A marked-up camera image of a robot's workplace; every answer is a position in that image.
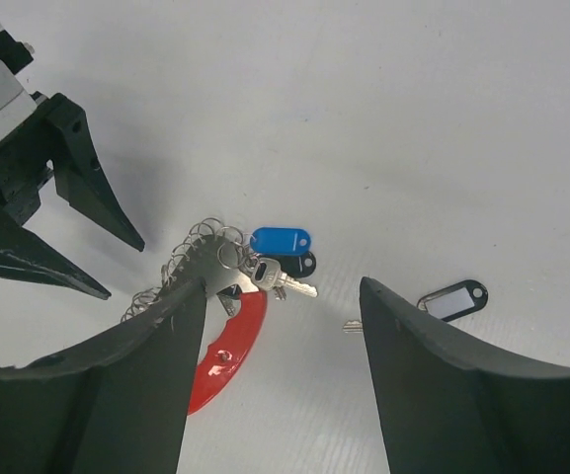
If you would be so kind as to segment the red-handled metal key organizer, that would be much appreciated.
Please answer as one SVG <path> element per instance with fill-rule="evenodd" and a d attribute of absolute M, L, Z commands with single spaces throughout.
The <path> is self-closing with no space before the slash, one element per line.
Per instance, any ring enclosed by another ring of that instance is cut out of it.
<path fill-rule="evenodd" d="M 226 314 L 220 334 L 205 342 L 198 362 L 188 413 L 214 399 L 234 377 L 261 331 L 267 293 L 242 272 L 244 236 L 215 217 L 198 222 L 161 268 L 161 283 L 136 293 L 121 317 L 124 322 L 160 302 L 190 279 L 204 280 L 207 303 Z"/>

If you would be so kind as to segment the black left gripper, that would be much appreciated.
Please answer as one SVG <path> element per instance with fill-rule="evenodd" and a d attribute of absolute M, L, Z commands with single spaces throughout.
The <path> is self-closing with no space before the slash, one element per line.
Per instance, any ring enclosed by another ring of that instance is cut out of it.
<path fill-rule="evenodd" d="M 39 189 L 51 178 L 31 138 L 45 96 L 31 97 L 36 110 L 0 141 L 0 277 L 62 286 L 107 300 L 111 293 L 106 288 L 16 222 L 27 221 L 37 211 Z M 128 246 L 143 251 L 145 242 L 103 171 L 85 111 L 58 93 L 48 100 L 46 129 L 53 144 L 57 194 Z"/>

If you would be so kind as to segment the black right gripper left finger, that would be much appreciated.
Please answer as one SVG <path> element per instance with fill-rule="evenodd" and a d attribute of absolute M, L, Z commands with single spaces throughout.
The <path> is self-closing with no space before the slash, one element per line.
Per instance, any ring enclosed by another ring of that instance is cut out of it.
<path fill-rule="evenodd" d="M 204 283 L 66 350 L 0 366 L 0 473 L 173 473 L 204 329 Z"/>

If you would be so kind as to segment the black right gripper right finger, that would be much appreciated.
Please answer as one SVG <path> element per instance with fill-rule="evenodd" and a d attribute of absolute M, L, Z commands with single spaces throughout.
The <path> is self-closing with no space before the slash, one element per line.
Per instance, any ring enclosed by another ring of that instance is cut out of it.
<path fill-rule="evenodd" d="M 491 345 L 360 283 L 393 473 L 570 473 L 570 367 Z"/>

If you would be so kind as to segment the black-headed key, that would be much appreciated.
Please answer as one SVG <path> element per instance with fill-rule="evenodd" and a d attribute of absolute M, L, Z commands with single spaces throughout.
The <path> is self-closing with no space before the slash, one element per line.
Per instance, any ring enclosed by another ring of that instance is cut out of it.
<path fill-rule="evenodd" d="M 487 287 L 478 280 L 465 279 L 422 295 L 416 303 L 379 281 L 362 288 L 361 317 L 348 320 L 344 333 L 371 333 L 390 328 L 393 331 L 414 327 L 435 327 L 482 311 L 489 301 Z"/>

